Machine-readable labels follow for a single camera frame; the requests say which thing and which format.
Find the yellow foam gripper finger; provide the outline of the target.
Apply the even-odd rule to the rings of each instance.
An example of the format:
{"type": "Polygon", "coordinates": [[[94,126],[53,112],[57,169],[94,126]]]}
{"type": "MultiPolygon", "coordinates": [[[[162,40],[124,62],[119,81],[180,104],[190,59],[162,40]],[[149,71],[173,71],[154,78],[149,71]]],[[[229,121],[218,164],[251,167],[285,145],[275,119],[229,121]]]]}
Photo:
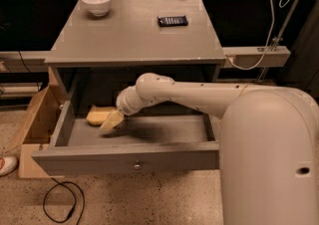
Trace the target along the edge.
{"type": "Polygon", "coordinates": [[[123,120],[124,115],[118,110],[112,110],[107,118],[103,121],[102,125],[100,126],[101,130],[111,130],[118,126],[123,120]]]}

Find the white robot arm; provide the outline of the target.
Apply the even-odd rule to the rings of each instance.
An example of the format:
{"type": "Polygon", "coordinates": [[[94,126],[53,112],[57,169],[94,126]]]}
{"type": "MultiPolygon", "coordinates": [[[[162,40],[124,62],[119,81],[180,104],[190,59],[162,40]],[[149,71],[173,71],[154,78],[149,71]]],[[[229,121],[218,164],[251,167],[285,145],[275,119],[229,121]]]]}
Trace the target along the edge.
{"type": "Polygon", "coordinates": [[[315,143],[319,109],[292,88],[186,83],[141,75],[102,123],[166,101],[220,118],[224,225],[319,225],[315,143]]]}

